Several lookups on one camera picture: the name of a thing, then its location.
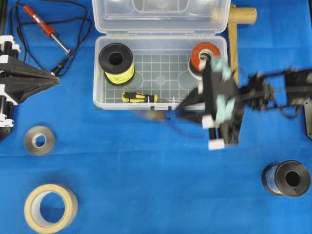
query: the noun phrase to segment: black metal frame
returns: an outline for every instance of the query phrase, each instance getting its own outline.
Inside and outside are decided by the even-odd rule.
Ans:
[[[3,35],[5,28],[8,0],[0,0],[0,35]]]
[[[310,9],[310,18],[311,18],[311,26],[312,26],[312,0],[309,0],[309,9]]]

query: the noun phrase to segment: tape roll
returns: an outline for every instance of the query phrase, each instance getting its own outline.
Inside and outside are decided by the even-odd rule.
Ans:
[[[44,137],[44,144],[38,146],[36,140]],[[43,156],[50,153],[55,146],[54,133],[45,126],[36,126],[30,129],[24,138],[25,149],[32,155]]]
[[[192,77],[202,80],[202,72],[205,68],[207,59],[211,60],[212,58],[220,56],[221,52],[216,45],[210,42],[197,44],[192,50],[188,65],[188,70]]]
[[[102,49],[98,59],[110,84],[122,86],[133,79],[135,75],[133,54],[126,45],[109,44]]]
[[[40,213],[40,203],[49,193],[58,194],[65,204],[65,211],[61,220],[57,223],[46,221]],[[40,234],[53,234],[71,224],[78,211],[78,202],[75,194],[68,188],[57,184],[45,184],[31,192],[28,196],[24,215],[27,224]]]

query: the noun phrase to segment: screwdriver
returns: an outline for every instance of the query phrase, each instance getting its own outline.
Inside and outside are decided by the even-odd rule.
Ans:
[[[64,43],[58,39],[56,36],[56,31],[54,28],[50,25],[47,25],[34,11],[33,8],[31,8],[29,5],[24,6],[24,11],[27,12],[27,14],[30,15],[31,18],[42,28],[43,33],[48,37],[48,38],[53,38],[66,52],[66,54],[70,53],[70,49],[68,49]]]
[[[126,92],[122,94],[122,100],[124,102],[130,102],[130,103],[157,103],[158,101],[166,101],[166,102],[171,102],[173,99],[163,99],[163,98],[158,98],[157,94],[154,95],[148,95],[148,94],[140,94],[136,92]]]

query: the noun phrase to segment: spool of wire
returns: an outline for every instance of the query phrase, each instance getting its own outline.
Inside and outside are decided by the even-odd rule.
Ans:
[[[191,76],[195,79],[202,80],[206,61],[210,61],[211,59],[220,56],[221,52],[216,45],[210,42],[202,42],[197,44],[192,50],[188,65],[188,70]]]
[[[120,43],[109,44],[102,49],[98,60],[110,84],[122,86],[132,81],[135,67],[133,54],[127,46]]]
[[[310,183],[308,169],[298,161],[272,163],[262,172],[263,186],[275,196],[302,196],[308,191]]]

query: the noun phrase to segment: red soldering iron handle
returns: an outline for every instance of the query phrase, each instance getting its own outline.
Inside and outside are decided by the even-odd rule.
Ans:
[[[47,37],[51,37],[51,34],[56,34],[56,31],[52,28],[52,26],[47,25],[34,11],[33,8],[31,8],[29,5],[25,5],[24,6],[24,11],[27,12],[27,14],[29,14],[29,16],[31,18],[33,18],[33,20],[40,26],[40,28],[42,28],[43,33],[47,36]]]

